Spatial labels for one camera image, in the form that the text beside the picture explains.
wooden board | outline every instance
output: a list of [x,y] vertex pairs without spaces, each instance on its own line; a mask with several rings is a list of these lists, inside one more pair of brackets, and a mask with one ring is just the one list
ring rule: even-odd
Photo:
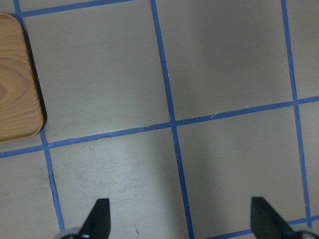
[[0,142],[32,136],[43,123],[22,28],[0,14]]

gray floor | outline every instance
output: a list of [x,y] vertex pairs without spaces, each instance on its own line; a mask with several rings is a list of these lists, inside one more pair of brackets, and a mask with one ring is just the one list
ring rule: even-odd
[[106,197],[111,239],[252,239],[251,196],[319,231],[319,1],[287,1],[290,34],[285,1],[109,2],[0,2],[48,114],[0,144],[1,238],[53,238]]

wooden tray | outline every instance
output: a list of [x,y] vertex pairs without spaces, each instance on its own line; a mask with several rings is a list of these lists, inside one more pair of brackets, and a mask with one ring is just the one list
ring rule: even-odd
[[32,136],[43,123],[22,28],[0,14],[0,142]]

